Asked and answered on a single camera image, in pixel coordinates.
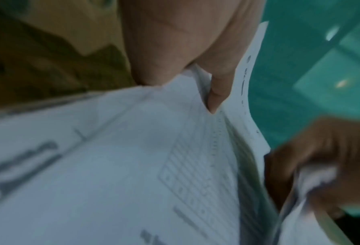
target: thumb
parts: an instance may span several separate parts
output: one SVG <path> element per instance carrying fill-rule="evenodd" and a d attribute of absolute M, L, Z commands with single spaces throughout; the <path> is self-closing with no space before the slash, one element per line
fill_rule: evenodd
<path fill-rule="evenodd" d="M 211 90 L 207 98 L 207 108 L 212 114 L 230 95 L 234 76 L 235 70 L 224 76 L 212 75 Z"/>
<path fill-rule="evenodd" d="M 360 177 L 339 178 L 313 189 L 308 201 L 315 211 L 331 211 L 336 207 L 360 205 Z"/>

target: teal surface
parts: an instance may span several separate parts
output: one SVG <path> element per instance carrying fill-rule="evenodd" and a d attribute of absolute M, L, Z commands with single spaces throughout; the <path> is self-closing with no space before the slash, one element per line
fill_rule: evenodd
<path fill-rule="evenodd" d="M 360 119 L 360 0 L 269 0 L 263 20 L 249 104 L 271 148 L 320 115 Z"/>

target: sheet of paper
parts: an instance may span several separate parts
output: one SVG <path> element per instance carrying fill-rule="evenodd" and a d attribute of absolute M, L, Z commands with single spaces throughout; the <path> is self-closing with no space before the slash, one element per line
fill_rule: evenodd
<path fill-rule="evenodd" d="M 232 138 L 257 128 L 211 115 L 200 74 L 0 118 L 0 244 L 261 243 L 271 217 L 251 177 L 263 162 Z"/>

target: blurred hand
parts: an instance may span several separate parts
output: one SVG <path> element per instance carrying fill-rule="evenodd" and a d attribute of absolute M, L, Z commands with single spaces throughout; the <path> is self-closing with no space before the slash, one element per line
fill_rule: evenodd
<path fill-rule="evenodd" d="M 265 156 L 265 186 L 276 207 L 285 202 L 294 171 L 316 161 L 337 163 L 339 171 L 335 181 L 308 194 L 313 208 L 360 205 L 360 122 L 322 118 Z"/>
<path fill-rule="evenodd" d="M 163 85 L 196 62 L 212 74 L 207 107 L 230 95 L 237 67 L 265 0 L 119 0 L 123 37 L 136 82 Z"/>

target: reflected light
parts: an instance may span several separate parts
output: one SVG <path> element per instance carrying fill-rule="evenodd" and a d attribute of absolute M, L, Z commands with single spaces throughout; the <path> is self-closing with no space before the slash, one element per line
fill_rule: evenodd
<path fill-rule="evenodd" d="M 335 85 L 335 88 L 344 88 L 347 85 L 347 83 L 348 83 L 347 80 L 341 80 Z"/>
<path fill-rule="evenodd" d="M 327 34 L 325 35 L 325 40 L 330 41 L 339 31 L 340 26 L 336 25 L 328 30 Z"/>

